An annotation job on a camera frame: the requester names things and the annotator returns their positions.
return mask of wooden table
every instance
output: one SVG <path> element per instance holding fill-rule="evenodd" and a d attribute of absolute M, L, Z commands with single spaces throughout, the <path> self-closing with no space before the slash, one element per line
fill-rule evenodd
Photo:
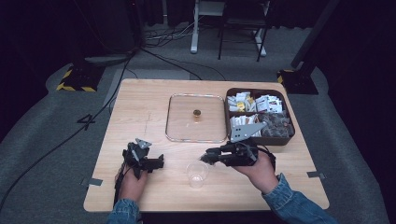
<path fill-rule="evenodd" d="M 230 88 L 280 91 L 288 105 L 295 135 L 282 147 L 269 147 L 276 155 L 276 172 L 283 173 L 291 187 L 301 191 L 322 208 L 329 206 L 298 122 L 282 85 L 265 82 L 229 82 L 161 79 L 124 79 L 92 178 L 101 186 L 89 186 L 84 208 L 90 212 L 111 211 L 114 200 L 114 176 L 123 161 L 122 150 L 137 138 L 152 144 L 149 158 L 164 155 L 164 167 L 148 174 L 148 184 L 139 201 L 143 212 L 176 211 L 257 211 L 269 210 L 260 192 L 248 178 L 220 162 L 210 167 L 200 189 L 190 187 L 186 166 L 205 150 L 219 147 L 213 143 L 171 142 L 165 136 L 169 99 L 174 93 L 214 94 L 225 98 Z"/>

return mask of small yellow object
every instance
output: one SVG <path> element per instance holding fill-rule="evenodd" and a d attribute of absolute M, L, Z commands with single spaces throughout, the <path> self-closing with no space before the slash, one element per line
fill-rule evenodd
<path fill-rule="evenodd" d="M 250 104 L 253 104 L 253 102 L 254 102 L 253 97 L 249 97 L 249 98 L 247 98 L 247 100 L 248 100 L 248 102 L 249 102 Z"/>
<path fill-rule="evenodd" d="M 239 112 L 245 111 L 245 103 L 244 102 L 237 102 L 236 107 L 238 107 Z"/>

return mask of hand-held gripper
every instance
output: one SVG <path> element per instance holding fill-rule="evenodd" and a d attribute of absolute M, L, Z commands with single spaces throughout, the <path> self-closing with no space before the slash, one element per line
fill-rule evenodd
<path fill-rule="evenodd" d="M 274 154 L 266 146 L 263 146 L 264 148 L 258 147 L 252 138 L 250 138 L 251 135 L 261 128 L 262 124 L 233 127 L 231 140 L 224 146 L 207 149 L 200 160 L 211 165 L 220 161 L 226 166 L 251 166 L 256 162 L 259 151 L 262 151 L 269 156 L 275 170 L 276 157 Z"/>
<path fill-rule="evenodd" d="M 122 151 L 124 162 L 122 163 L 119 177 L 114 187 L 116 189 L 114 204 L 116 204 L 119 198 L 120 187 L 124 178 L 125 164 L 134 170 L 134 176 L 136 176 L 137 179 L 140 178 L 141 171 L 147 170 L 149 173 L 152 173 L 153 170 L 163 168 L 163 154 L 158 159 L 148 159 L 147 155 L 149 154 L 149 146 L 151 146 L 151 143 L 138 138 L 136 138 L 135 141 L 137 144 L 133 142 L 128 143 L 128 149 Z"/>

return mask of sleeve cuff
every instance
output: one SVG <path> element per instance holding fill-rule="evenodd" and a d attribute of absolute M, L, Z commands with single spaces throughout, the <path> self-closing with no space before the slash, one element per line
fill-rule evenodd
<path fill-rule="evenodd" d="M 288 181 L 283 174 L 279 175 L 279 183 L 277 186 L 267 194 L 262 193 L 262 197 L 268 205 L 275 210 L 280 209 L 290 201 L 293 196 Z"/>
<path fill-rule="evenodd" d="M 140 213 L 137 203 L 129 199 L 121 199 L 114 205 L 107 223 L 136 223 L 139 218 Z"/>

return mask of denim sleeve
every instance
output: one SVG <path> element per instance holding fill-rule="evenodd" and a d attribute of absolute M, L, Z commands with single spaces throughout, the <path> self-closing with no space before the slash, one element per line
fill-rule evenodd
<path fill-rule="evenodd" d="M 292 190 L 283 174 L 279 177 L 279 184 L 268 194 L 262 195 L 278 217 L 288 223 L 337 223 L 301 192 Z"/>
<path fill-rule="evenodd" d="M 108 215 L 106 224 L 135 224 L 140 218 L 139 207 L 129 199 L 119 200 Z"/>

